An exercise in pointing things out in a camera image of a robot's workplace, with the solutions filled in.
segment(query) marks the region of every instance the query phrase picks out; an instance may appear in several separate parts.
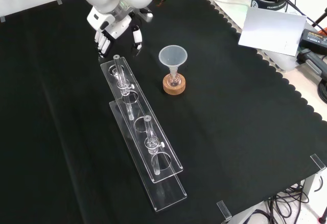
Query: plastic funnel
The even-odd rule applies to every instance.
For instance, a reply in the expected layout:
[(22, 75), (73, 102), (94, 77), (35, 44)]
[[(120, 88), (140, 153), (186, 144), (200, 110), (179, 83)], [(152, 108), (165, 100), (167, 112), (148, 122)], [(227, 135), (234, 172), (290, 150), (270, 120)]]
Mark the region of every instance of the plastic funnel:
[(188, 53), (178, 45), (164, 47), (159, 53), (159, 60), (169, 68), (177, 68), (188, 58)]

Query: table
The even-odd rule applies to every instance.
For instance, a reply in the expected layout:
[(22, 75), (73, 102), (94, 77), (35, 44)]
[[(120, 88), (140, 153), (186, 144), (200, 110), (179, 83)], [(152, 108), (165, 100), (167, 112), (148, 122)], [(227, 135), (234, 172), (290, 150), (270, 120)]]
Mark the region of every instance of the table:
[[(222, 222), (218, 201), (236, 216), (317, 172), (310, 155), (321, 154), (326, 162), (327, 148), (320, 140), (325, 124), (253, 49), (237, 46), (238, 35), (222, 16), (204, 0), (152, 5), (155, 18), (142, 28), (145, 47), (140, 55), (133, 59), (126, 47), (132, 45), (131, 32), (116, 43), (112, 55), (128, 60), (184, 166), (180, 180), (188, 198), (155, 214), (108, 106), (113, 96), (97, 62), (94, 31), (85, 20), (90, 5), (85, 0), (62, 2), (6, 17), (6, 25), (0, 25), (0, 55), (8, 66), (17, 60), (25, 63), (25, 78), (40, 84), (35, 92), (47, 104), (48, 120), (62, 143), (85, 223)], [(5, 41), (13, 37), (17, 44)], [(167, 69), (157, 59), (159, 50), (172, 43), (189, 54), (180, 68), (188, 87), (178, 97), (163, 92)], [(6, 65), (0, 68), (2, 76), (20, 80)], [(219, 81), (210, 81), (216, 77)], [(16, 85), (26, 84), (18, 90), (24, 97), (30, 88), (27, 80), (9, 82), (14, 89), (4, 85), (3, 93), (12, 94)], [(33, 97), (25, 98), (34, 102)], [(14, 102), (6, 104), (8, 111), (15, 110)], [(31, 112), (42, 114), (38, 107)], [(273, 124), (279, 133), (271, 132)]]
[[(214, 2), (214, 0), (209, 0), (212, 5), (215, 6), (216, 9), (218, 9), (221, 13), (224, 14), (224, 16), (228, 19), (228, 22), (232, 24), (234, 28), (237, 29), (238, 32), (242, 32), (242, 30), (228, 17), (226, 13), (224, 13)], [(318, 6), (313, 9), (308, 4), (309, 2), (307, 0), (298, 0), (300, 1), (300, 6), (298, 6), (305, 11), (311, 18), (315, 19), (319, 14), (320, 11), (323, 8), (323, 3), (317, 3)], [(269, 58), (263, 53), (262, 50), (258, 50), (258, 53), (262, 55), (262, 57), (269, 61), (272, 66), (274, 66), (274, 63), (272, 63)], [(295, 87), (297, 91), (301, 93), (301, 96), (308, 101), (308, 104), (314, 108), (314, 111), (319, 113), (322, 116), (322, 119), (327, 121), (327, 104), (324, 103), (317, 93), (317, 85), (321, 81), (321, 78), (312, 73), (310, 68), (303, 64), (296, 68), (293, 71), (290, 72), (283, 72), (280, 69), (276, 69), (278, 72), (282, 73), (283, 77), (286, 78), (291, 85)], [(309, 195), (309, 192), (311, 190), (312, 183), (317, 180), (320, 177), (320, 173), (314, 174), (313, 176), (306, 179), (306, 187), (304, 189), (304, 192)], [(240, 223), (242, 224), (248, 216), (256, 209), (257, 205), (243, 211), (242, 213), (236, 215), (233, 217), (233, 219), (229, 223)]]

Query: robotic hand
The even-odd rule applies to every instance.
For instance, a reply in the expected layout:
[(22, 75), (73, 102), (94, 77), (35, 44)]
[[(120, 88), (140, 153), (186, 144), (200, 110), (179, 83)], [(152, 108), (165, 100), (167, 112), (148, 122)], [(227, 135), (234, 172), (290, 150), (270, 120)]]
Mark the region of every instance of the robotic hand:
[[(146, 22), (153, 15), (146, 8), (152, 0), (87, 0), (93, 8), (87, 20), (97, 31), (95, 42), (101, 57), (106, 57), (113, 42), (129, 27), (132, 17), (138, 14)], [(134, 36), (133, 48), (138, 54), (142, 48), (142, 34), (138, 26), (131, 27)]]

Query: acrylic test tube rack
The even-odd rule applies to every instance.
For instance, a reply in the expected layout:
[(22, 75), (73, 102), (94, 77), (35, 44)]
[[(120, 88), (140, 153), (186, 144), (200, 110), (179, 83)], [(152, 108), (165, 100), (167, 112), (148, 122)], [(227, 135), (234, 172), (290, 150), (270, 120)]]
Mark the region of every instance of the acrylic test tube rack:
[(115, 100), (110, 108), (155, 211), (187, 197), (177, 174), (183, 170), (124, 57), (101, 65)]

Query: clear funnel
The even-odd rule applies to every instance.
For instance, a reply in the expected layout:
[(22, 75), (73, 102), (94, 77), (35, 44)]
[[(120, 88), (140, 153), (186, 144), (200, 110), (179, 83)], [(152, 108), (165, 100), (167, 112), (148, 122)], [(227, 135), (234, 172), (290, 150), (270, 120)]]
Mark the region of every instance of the clear funnel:
[(164, 47), (159, 53), (159, 60), (170, 69), (170, 75), (167, 83), (170, 86), (181, 84), (181, 78), (177, 73), (178, 67), (188, 58), (188, 53), (184, 48), (178, 45), (169, 45)]

